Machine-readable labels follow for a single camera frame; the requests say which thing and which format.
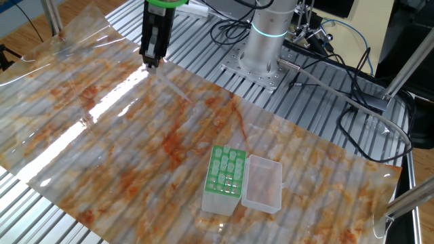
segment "blue light ring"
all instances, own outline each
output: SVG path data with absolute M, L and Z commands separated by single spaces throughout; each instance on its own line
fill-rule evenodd
M 257 28 L 256 28 L 256 26 L 252 23 L 252 26 L 253 26 L 253 28 L 259 33 L 259 34 L 261 34 L 261 35 L 264 35 L 265 37 L 282 37 L 282 36 L 284 36 L 284 35 L 286 35 L 286 33 L 288 33 L 287 31 L 284 33 L 284 34 L 280 34 L 280 35 L 270 35 L 270 34 L 266 34 L 266 33 L 263 33 L 262 31 L 260 31 L 260 30 L 258 30 Z

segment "white cylinder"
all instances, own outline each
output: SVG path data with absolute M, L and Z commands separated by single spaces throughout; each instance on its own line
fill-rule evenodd
M 257 0 L 260 6 L 269 1 Z M 264 76 L 277 71 L 277 59 L 296 5 L 297 0 L 275 0 L 270 7 L 255 11 L 246 47 L 239 57 L 243 68 Z

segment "blue cable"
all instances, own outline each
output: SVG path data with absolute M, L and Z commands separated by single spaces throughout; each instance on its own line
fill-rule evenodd
M 325 30 L 323 28 L 323 24 L 328 23 L 328 22 L 337 22 L 337 23 L 343 24 L 343 25 L 345 25 L 345 26 L 347 26 L 349 28 L 352 28 L 355 32 L 357 32 L 357 34 L 359 34 L 361 36 L 361 38 L 363 39 L 363 41 L 365 41 L 366 49 L 368 48 L 368 42 L 366 41 L 365 37 L 358 30 L 356 30 L 354 27 L 352 27 L 351 25 L 349 25 L 347 23 L 344 23 L 342 21 L 339 21 L 339 20 L 327 20 L 324 23 L 320 24 L 319 27 L 321 27 L 324 32 L 325 32 Z M 372 67 L 371 59 L 369 58 L 369 56 L 368 56 L 368 64 L 369 64 L 369 67 L 371 68 L 371 75 L 374 76 L 374 68 Z

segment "black cable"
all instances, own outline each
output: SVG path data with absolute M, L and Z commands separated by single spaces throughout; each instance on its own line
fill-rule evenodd
M 10 49 L 7 48 L 7 47 L 5 47 L 5 50 L 6 50 L 8 53 L 14 55 L 14 56 L 17 57 L 17 58 L 21 58 L 21 57 L 22 57 L 20 54 L 17 54 L 16 52 L 10 50 Z
M 30 20 L 30 18 L 27 16 L 27 14 L 24 12 L 24 10 L 22 10 L 22 8 L 20 6 L 18 6 L 18 4 L 16 4 L 16 2 L 14 0 L 11 0 L 12 3 L 15 4 L 15 6 L 17 8 L 19 8 L 21 10 L 21 12 L 26 16 L 27 20 L 30 22 L 30 24 L 33 26 L 34 30 L 36 31 L 36 33 L 38 34 L 38 37 L 40 38 L 41 42 L 43 43 L 43 39 L 41 37 L 41 35 L 39 34 L 38 30 L 36 29 L 36 27 L 33 25 L 32 21 Z
M 255 4 L 254 5 L 252 5 L 250 3 L 246 3 L 245 1 L 242 1 L 242 0 L 234 0 L 234 1 L 236 1 L 239 4 L 244 5 L 246 7 L 250 7 L 251 9 L 266 9 L 266 8 L 270 7 L 274 3 L 274 0 L 270 0 L 270 2 L 268 4 L 258 7 L 256 5 L 256 0 L 255 0 Z
M 357 70 L 355 68 L 347 66 L 345 63 L 340 64 L 339 62 L 336 62 L 334 60 L 329 59 L 329 57 L 332 57 L 333 55 L 328 56 L 328 57 L 319 56 L 318 54 L 311 52 L 310 50 L 308 50 L 304 47 L 301 47 L 299 45 L 295 45 L 293 43 L 290 43 L 287 40 L 285 40 L 283 42 L 283 45 L 287 48 L 294 50 L 295 52 L 302 54 L 302 55 L 308 56 L 310 58 L 319 59 L 319 60 L 315 61 L 315 64 L 322 61 L 322 62 L 327 62 L 328 64 L 332 64 L 332 65 L 337 66 L 337 67 L 341 67 L 341 68 L 345 69 L 347 72 L 349 72 L 349 71 L 351 71 L 353 73 L 357 72 Z M 368 75 L 368 74 L 361 72 L 361 71 L 359 71 L 359 76 L 365 80 L 368 80 L 374 84 L 380 85 L 384 88 L 386 88 L 389 85 L 389 83 L 392 82 L 393 78 L 395 78 L 395 77 L 375 78 L 375 77 Z M 408 131 L 412 131 L 412 128 L 414 126 L 414 121 L 415 121 L 415 114 L 416 114 L 416 105 L 415 105 L 414 99 L 407 91 L 403 91 L 403 90 L 400 90 L 397 95 L 398 95 L 398 97 L 400 97 L 404 101 L 404 104 L 405 104 L 407 110 L 409 111 L 410 124 L 409 124 Z
M 205 1 L 203 1 L 208 7 L 211 7 L 215 12 L 217 12 L 218 14 L 222 15 L 217 9 L 214 9 L 211 5 L 207 4 Z M 210 37 L 212 39 L 212 41 L 214 43 L 220 44 L 220 45 L 234 45 L 236 43 L 239 43 L 240 41 L 243 41 L 244 39 L 246 39 L 249 36 L 249 32 L 248 30 L 250 30 L 251 28 L 251 24 L 244 21 L 244 18 L 247 18 L 255 9 L 250 9 L 249 12 L 247 12 L 243 17 L 241 17 L 238 20 L 235 19 L 229 19 L 229 20 L 221 20 L 217 23 L 215 23 L 215 25 L 213 25 L 210 29 Z M 221 42 L 221 41 L 217 41 L 217 39 L 214 36 L 214 30 L 217 28 L 220 31 L 224 31 L 226 38 L 228 40 L 236 40 L 236 41 L 231 41 L 231 42 Z M 233 29 L 243 29 L 240 33 L 238 33 L 235 36 L 231 36 L 229 33 L 233 30 Z
M 331 51 L 332 54 L 334 54 L 333 51 Z M 337 62 L 339 62 L 339 59 L 337 57 L 334 57 L 336 59 Z
M 347 109 L 346 111 L 344 111 L 342 114 L 339 115 L 338 117 L 338 126 L 339 129 L 341 130 L 341 132 L 345 135 L 346 138 L 348 138 L 348 140 L 351 142 L 351 144 L 368 160 L 371 160 L 373 162 L 377 162 L 377 163 L 386 163 L 388 161 L 392 161 L 395 159 L 398 159 L 400 157 L 403 157 L 405 155 L 407 155 L 408 153 L 410 153 L 413 150 L 413 143 L 412 141 L 410 141 L 410 147 L 409 149 L 405 150 L 403 153 L 401 153 L 400 155 L 388 158 L 388 159 L 373 159 L 371 158 L 365 151 L 363 151 L 363 149 L 361 149 L 361 147 L 358 145 L 358 143 L 350 136 L 350 134 L 345 130 L 345 128 L 342 126 L 342 118 L 349 112 L 357 112 L 357 109 L 355 107 L 350 107 L 349 109 Z
M 352 86 L 352 89 L 351 89 L 351 91 L 353 92 L 353 95 L 354 95 L 354 92 L 359 92 L 359 90 L 358 89 L 353 89 L 353 86 L 358 86 L 358 82 L 357 82 L 357 77 L 358 77 L 358 75 L 359 75 L 359 73 L 361 72 L 361 70 L 362 70 L 362 68 L 363 68 L 363 66 L 365 65 L 365 63 L 366 63 L 366 60 L 368 59 L 368 56 L 369 56 L 369 53 L 370 53 L 370 47 L 369 48 L 367 48 L 367 50 L 365 51 L 365 53 L 363 54 L 363 56 L 361 57 L 361 60 L 359 61 L 359 64 L 357 65 L 357 70 L 356 70 L 356 72 L 355 72 L 355 76 L 354 76 L 354 78 L 355 78 L 355 82 L 352 82 L 352 84 L 351 84 L 351 86 Z M 403 100 L 408 100 L 409 98 L 408 97 L 410 97 L 411 99 L 412 99 L 412 97 L 411 97 L 411 95 L 409 94 L 409 93 L 405 93 L 405 92 L 402 92 L 401 94 L 401 97 L 403 97 L 404 99 Z M 409 104 L 409 102 L 406 102 L 406 110 L 408 110 L 408 113 L 409 113 L 409 130 L 408 131 L 411 131 L 411 128 L 413 127 L 413 123 L 414 123 L 414 119 L 415 119 L 415 114 L 416 114 L 416 105 L 414 104 L 413 106 L 411 105 L 411 104 Z M 410 147 L 409 147 L 409 149 L 406 149 L 403 153 L 401 153 L 401 154 L 399 154 L 399 155 L 397 155 L 397 156 L 394 156 L 394 157 L 391 157 L 391 158 L 388 158 L 388 159 L 380 159 L 380 160 L 377 160 L 377 159 L 373 159 L 373 158 L 371 158 L 361 147 L 360 147 L 360 145 L 358 145 L 358 143 L 350 136 L 350 134 L 349 134 L 349 132 L 347 132 L 346 130 L 345 130 L 345 128 L 342 126 L 342 118 L 346 115 L 346 114 L 348 114 L 349 112 L 357 112 L 358 111 L 358 109 L 357 108 L 355 108 L 354 106 L 351 106 L 349 109 L 347 109 L 346 111 L 344 111 L 342 114 L 340 114 L 339 115 L 339 117 L 338 117 L 338 119 L 337 119 L 337 124 L 338 124 L 338 127 L 339 127 L 339 129 L 341 130 L 341 132 L 344 134 L 344 136 L 350 141 L 350 143 L 366 158 L 366 159 L 368 159 L 368 160 L 371 160 L 371 161 L 374 161 L 374 162 L 377 162 L 377 163 L 386 163 L 386 162 L 388 162 L 388 161 L 392 161 L 392 160 L 395 160 L 395 159 L 398 159 L 398 158 L 400 158 L 400 157 L 403 157 L 403 156 L 405 156 L 405 155 L 407 155 L 408 153 L 410 153 L 412 150 L 413 150 L 413 143 L 412 143 L 412 141 L 410 140 Z
M 337 57 L 337 58 L 339 58 L 340 61 L 342 62 L 343 66 L 344 66 L 344 69 L 345 69 L 345 71 L 347 72 L 347 74 L 348 74 L 348 76 L 350 77 L 350 80 L 351 80 L 351 90 L 353 90 L 353 88 L 355 87 L 356 90 L 358 91 L 358 93 L 359 93 L 359 94 L 362 94 L 363 92 L 362 92 L 362 90 L 361 90 L 361 88 L 360 88 L 360 86 L 359 86 L 359 84 L 358 84 L 358 82 L 357 82 L 357 78 L 352 76 L 352 74 L 350 73 L 349 69 L 347 68 L 347 66 L 346 66 L 346 64 L 345 64 L 345 61 L 344 61 L 343 58 L 342 58 L 340 55 L 338 55 L 338 54 L 331 54 L 331 55 L 329 55 L 329 56 L 320 57 L 320 59 L 318 59 L 318 60 L 316 60 L 316 61 L 314 61 L 314 62 L 312 62 L 312 63 L 310 63 L 310 64 L 308 64 L 308 65 L 306 65 L 306 66 L 304 66 L 304 67 L 302 67 L 302 69 L 306 69 L 306 68 L 308 68 L 308 67 L 310 67 L 310 66 L 312 66 L 312 65 L 314 65 L 314 64 L 316 64 L 316 63 L 318 63 L 318 62 L 321 62 L 321 61 L 327 60 L 328 58 L 331 58 L 331 57 Z M 300 73 L 297 73 L 297 75 L 294 77 L 294 79 L 292 80 L 292 82 L 290 83 L 290 85 L 291 85 L 291 84 L 294 84 L 294 83 L 297 81 L 297 79 L 298 79 L 299 76 L 300 76 Z M 355 96 L 356 101 L 357 101 L 358 103 L 360 103 L 362 106 L 364 106 L 364 107 L 366 107 L 366 108 L 369 108 L 369 109 L 372 109 L 371 107 L 368 106 L 368 103 L 365 101 L 365 98 L 364 98 L 363 96 L 360 96 L 360 97 L 361 97 L 361 100 L 359 100 L 358 96 Z

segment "black bracket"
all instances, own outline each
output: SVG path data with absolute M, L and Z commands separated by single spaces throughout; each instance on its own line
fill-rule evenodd
M 14 61 L 8 61 L 5 54 L 3 53 L 4 51 L 7 51 L 8 53 L 14 55 L 17 58 L 21 58 L 21 56 L 19 56 L 16 52 L 7 48 L 4 44 L 0 44 L 0 68 L 3 71 L 6 71 L 15 62 Z

